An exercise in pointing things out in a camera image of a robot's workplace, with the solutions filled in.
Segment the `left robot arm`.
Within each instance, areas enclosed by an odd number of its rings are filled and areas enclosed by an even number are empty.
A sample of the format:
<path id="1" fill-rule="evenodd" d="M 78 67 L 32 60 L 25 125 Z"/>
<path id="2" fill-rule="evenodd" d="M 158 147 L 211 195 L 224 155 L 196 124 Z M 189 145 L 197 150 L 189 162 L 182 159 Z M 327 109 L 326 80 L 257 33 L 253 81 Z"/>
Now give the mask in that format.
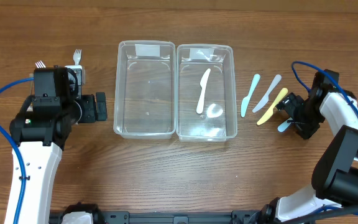
<path id="1" fill-rule="evenodd" d="M 31 115 L 28 107 L 39 101 L 39 97 L 28 96 L 11 123 L 15 125 L 22 121 L 24 124 L 18 128 L 10 127 L 11 137 L 17 139 L 12 147 L 14 171 L 5 224 L 49 221 L 55 174 L 68 136 L 58 134 L 53 140 L 52 136 L 57 132 L 52 131 L 55 127 L 52 124 L 48 124 L 45 131 L 30 127 L 35 124 L 35 118 L 24 116 Z"/>

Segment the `light blue plastic knife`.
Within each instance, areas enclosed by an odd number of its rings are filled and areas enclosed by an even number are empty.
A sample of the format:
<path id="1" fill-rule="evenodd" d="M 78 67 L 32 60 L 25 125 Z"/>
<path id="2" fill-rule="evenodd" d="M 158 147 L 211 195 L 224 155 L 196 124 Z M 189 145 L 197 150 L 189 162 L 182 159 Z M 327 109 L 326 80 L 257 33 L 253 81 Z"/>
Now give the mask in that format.
<path id="1" fill-rule="evenodd" d="M 277 128 L 278 132 L 282 133 L 282 132 L 286 131 L 289 128 L 289 126 L 291 125 L 291 122 L 292 122 L 292 120 L 288 119 L 288 120 L 284 121 L 282 124 L 280 124 Z"/>

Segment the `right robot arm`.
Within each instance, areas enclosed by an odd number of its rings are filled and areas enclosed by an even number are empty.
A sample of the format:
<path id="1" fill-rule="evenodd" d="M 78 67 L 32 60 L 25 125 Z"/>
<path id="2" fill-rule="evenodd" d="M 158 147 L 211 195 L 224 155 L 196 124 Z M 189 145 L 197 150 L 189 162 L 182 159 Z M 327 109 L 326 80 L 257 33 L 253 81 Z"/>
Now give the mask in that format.
<path id="1" fill-rule="evenodd" d="M 358 214 L 357 102 L 338 91 L 312 91 L 307 100 L 290 93 L 276 105 L 291 117 L 298 134 L 309 139 L 327 121 L 333 140 L 314 168 L 311 184 L 278 198 L 266 208 L 270 223 L 312 223 Z"/>

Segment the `white plastic knife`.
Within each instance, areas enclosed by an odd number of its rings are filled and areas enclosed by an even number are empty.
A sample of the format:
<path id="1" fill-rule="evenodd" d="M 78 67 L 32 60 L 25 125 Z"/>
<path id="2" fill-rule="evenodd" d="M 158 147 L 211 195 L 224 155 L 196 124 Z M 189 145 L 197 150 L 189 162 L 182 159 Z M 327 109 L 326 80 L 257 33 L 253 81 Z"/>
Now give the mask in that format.
<path id="1" fill-rule="evenodd" d="M 208 78 L 209 78 L 210 73 L 211 73 L 211 69 L 207 68 L 200 80 L 201 93 L 200 93 L 200 97 L 199 97 L 198 104 L 196 107 L 196 112 L 198 114 L 201 114 L 203 112 L 204 99 L 205 99 L 205 93 L 206 93 L 206 85 L 208 83 Z"/>

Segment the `pale grey-blue plastic knife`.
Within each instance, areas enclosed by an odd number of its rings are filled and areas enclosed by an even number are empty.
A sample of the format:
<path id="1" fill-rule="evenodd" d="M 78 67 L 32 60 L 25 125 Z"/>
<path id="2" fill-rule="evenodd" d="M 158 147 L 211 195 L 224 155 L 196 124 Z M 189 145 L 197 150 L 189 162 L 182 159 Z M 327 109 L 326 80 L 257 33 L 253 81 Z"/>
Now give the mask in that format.
<path id="1" fill-rule="evenodd" d="M 282 76 L 280 74 L 275 75 L 274 79 L 272 80 L 270 86 L 268 87 L 267 91 L 261 98 L 261 100 L 257 103 L 255 108 L 252 110 L 253 113 L 258 112 L 261 110 L 268 102 L 269 102 L 269 95 L 275 89 L 275 87 L 280 83 Z"/>

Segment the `mint green plastic knife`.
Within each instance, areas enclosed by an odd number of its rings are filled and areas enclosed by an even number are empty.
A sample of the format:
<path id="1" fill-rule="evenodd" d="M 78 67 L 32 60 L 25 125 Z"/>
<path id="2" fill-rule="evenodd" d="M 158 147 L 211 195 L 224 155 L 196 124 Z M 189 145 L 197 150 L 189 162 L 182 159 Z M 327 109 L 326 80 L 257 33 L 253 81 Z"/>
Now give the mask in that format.
<path id="1" fill-rule="evenodd" d="M 256 73 L 252 79 L 252 83 L 250 85 L 248 95 L 242 99 L 242 102 L 241 102 L 241 117 L 242 118 L 244 118 L 246 116 L 247 107 L 249 105 L 250 99 L 252 98 L 254 90 L 256 89 L 256 87 L 258 85 L 259 80 L 260 80 L 260 75 L 258 73 Z"/>

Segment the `yellow plastic knife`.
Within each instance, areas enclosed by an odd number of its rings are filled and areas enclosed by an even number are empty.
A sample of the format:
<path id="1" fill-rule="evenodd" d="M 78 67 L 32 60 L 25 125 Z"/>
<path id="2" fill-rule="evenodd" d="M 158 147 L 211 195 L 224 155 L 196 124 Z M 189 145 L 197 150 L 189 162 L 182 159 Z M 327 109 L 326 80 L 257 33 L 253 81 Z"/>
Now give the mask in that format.
<path id="1" fill-rule="evenodd" d="M 276 96 L 276 98 L 274 99 L 273 103 L 270 105 L 270 107 L 267 109 L 264 115 L 258 120 L 256 125 L 260 126 L 266 123 L 273 116 L 275 107 L 279 104 L 279 102 L 281 102 L 284 99 L 284 97 L 286 97 L 287 94 L 288 94 L 288 89 L 282 88 L 278 93 L 278 95 Z"/>

